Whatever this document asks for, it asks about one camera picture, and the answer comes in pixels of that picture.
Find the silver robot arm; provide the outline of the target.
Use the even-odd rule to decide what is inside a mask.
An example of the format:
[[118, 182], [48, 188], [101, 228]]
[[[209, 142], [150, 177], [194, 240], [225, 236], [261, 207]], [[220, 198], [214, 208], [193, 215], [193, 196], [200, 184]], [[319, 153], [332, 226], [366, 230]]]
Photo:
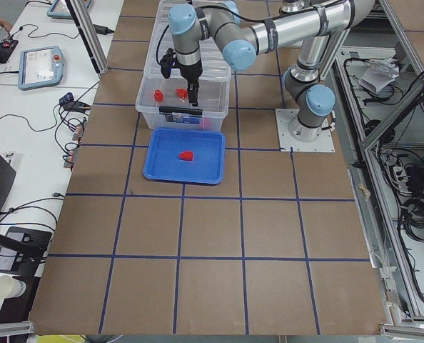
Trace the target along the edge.
[[203, 73], [200, 41], [214, 40], [234, 71], [245, 71], [259, 55], [300, 42], [298, 58], [283, 76], [286, 91], [298, 105], [288, 130], [298, 141], [313, 142], [335, 105], [333, 91], [320, 84], [320, 65], [330, 37], [359, 24], [373, 6], [373, 1], [284, 1], [277, 16], [249, 19], [243, 27], [244, 18], [234, 1], [177, 4], [168, 13], [166, 27], [173, 47], [156, 59], [164, 78], [173, 69], [180, 71], [187, 81], [188, 100], [197, 106]]

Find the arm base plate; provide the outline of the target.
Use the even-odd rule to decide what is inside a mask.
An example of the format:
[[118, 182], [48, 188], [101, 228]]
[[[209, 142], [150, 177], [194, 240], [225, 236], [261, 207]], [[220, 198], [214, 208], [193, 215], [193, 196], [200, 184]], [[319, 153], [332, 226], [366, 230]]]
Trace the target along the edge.
[[298, 120], [297, 109], [276, 109], [276, 124], [280, 150], [284, 152], [335, 153], [332, 132], [335, 129], [335, 114], [332, 122], [323, 118], [317, 128], [303, 126]]

